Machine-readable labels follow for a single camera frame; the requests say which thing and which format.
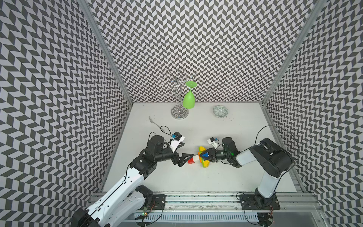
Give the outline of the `red lego brick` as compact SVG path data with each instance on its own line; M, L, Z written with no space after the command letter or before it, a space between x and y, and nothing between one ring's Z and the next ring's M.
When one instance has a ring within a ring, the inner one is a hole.
M189 165L194 164L194 163L195 163L194 159L189 159L189 160L188 160L188 164L189 164Z

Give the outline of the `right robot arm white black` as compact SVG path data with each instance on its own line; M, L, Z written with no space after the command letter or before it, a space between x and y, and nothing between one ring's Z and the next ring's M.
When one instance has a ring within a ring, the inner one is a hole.
M275 202L276 189L281 177L289 171L294 159L281 146L269 138L262 139L244 151L238 151L231 137L223 138L222 149L209 148L199 157L203 161L216 163L226 160L230 165L240 168L248 163L257 161L264 170L260 185L252 198L252 204L257 208L265 208Z

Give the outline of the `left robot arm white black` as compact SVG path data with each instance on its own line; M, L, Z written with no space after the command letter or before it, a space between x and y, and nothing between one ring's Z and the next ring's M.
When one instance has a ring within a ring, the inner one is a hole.
M86 209L78 209L72 216L72 227L117 227L136 210L152 204L153 192L143 183L156 169L157 163L171 160L184 166L192 154L178 154L184 146L184 136L175 132L169 142L154 135L145 149L128 165L125 175L100 199Z

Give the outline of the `patterned ceramic bowl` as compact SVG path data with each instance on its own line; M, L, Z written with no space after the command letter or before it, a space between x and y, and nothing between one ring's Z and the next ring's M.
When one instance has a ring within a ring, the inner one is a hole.
M229 114L229 110L223 105L217 105L213 107L213 114L217 118L224 118Z

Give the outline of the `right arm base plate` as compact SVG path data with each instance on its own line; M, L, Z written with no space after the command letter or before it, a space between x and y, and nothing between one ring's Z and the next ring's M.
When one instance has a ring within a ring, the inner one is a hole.
M243 210L280 210L280 204L276 194L270 198L261 195L240 194L237 196Z

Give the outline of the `aluminium front rail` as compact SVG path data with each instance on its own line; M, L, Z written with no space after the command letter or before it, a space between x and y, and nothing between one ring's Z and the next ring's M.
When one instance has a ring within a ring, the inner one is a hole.
M164 209L174 212L237 212L251 209L253 200L240 201L240 196L253 197L244 192L154 192L164 194ZM274 212L323 212L315 196L310 193L277 193L274 200L266 202Z

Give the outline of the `green plastic wine glass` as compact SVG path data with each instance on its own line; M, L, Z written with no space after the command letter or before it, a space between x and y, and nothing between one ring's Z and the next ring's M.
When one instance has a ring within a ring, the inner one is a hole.
M185 85L189 88L189 91L184 96L183 107L186 109L192 109L195 107L195 96L192 90L196 88L198 84L194 81L187 81Z

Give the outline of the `chrome glass holder stand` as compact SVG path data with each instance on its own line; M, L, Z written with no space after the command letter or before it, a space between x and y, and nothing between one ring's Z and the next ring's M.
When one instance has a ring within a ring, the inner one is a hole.
M166 77L166 79L161 79L161 84L171 83L170 92L174 94L176 99L176 105L171 109L171 115L173 118L177 120L185 119L189 110L183 107L182 104L182 91L185 83L188 81L195 80L195 76L187 73L185 69L179 68L176 70L176 73L172 73L169 70L164 70L162 75Z

